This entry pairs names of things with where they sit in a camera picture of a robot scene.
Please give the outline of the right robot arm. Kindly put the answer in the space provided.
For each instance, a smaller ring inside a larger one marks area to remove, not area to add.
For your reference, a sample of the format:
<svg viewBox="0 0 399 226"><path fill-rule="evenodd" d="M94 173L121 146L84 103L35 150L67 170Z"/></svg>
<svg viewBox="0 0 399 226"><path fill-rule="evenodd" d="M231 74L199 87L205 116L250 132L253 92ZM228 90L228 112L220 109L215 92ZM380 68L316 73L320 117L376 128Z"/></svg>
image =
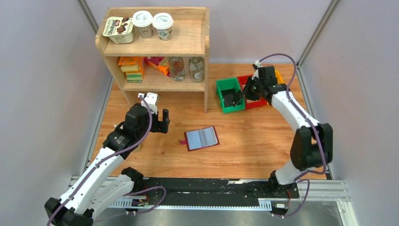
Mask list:
<svg viewBox="0 0 399 226"><path fill-rule="evenodd" d="M268 190L274 197L281 197L287 185L298 181L307 173L321 174L333 159L333 129L308 114L295 99L290 88L278 83L273 66L253 65L254 74L247 79L240 97L248 100L265 99L289 123L295 133L289 161L274 172Z"/></svg>

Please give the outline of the red leather card holder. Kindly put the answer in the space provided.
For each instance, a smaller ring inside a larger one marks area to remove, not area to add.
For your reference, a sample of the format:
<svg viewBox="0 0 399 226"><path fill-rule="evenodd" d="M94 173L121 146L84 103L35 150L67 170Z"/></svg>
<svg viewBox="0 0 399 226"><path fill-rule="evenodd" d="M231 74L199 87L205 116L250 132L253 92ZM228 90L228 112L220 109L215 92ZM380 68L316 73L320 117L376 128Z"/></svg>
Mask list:
<svg viewBox="0 0 399 226"><path fill-rule="evenodd" d="M214 126L187 131L184 133L184 139L179 140L179 143L185 145L188 152L220 145Z"/></svg>

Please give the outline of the dark credit card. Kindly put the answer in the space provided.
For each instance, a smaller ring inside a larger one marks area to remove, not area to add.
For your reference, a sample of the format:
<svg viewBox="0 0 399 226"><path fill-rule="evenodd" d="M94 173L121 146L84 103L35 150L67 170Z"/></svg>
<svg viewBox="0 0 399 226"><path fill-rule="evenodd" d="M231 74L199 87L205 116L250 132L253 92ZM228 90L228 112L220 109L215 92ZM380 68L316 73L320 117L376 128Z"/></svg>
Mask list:
<svg viewBox="0 0 399 226"><path fill-rule="evenodd" d="M244 100L247 98L247 90L239 90L232 99L232 106L236 107L241 100Z"/></svg>
<svg viewBox="0 0 399 226"><path fill-rule="evenodd" d="M233 99L236 95L234 89L225 89L221 91L224 107L234 106Z"/></svg>

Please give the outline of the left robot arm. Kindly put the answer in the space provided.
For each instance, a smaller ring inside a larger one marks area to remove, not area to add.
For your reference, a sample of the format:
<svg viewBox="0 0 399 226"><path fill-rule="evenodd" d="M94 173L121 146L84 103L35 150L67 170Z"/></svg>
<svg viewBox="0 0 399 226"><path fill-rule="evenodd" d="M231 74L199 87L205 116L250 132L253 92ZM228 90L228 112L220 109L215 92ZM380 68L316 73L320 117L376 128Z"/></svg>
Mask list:
<svg viewBox="0 0 399 226"><path fill-rule="evenodd" d="M147 104L134 104L123 122L103 142L95 160L78 181L59 198L49 198L45 205L47 225L91 226L99 215L120 197L140 194L144 189L143 175L125 168L105 188L101 185L119 165L144 141L150 132L168 132L169 111L163 109L162 120Z"/></svg>

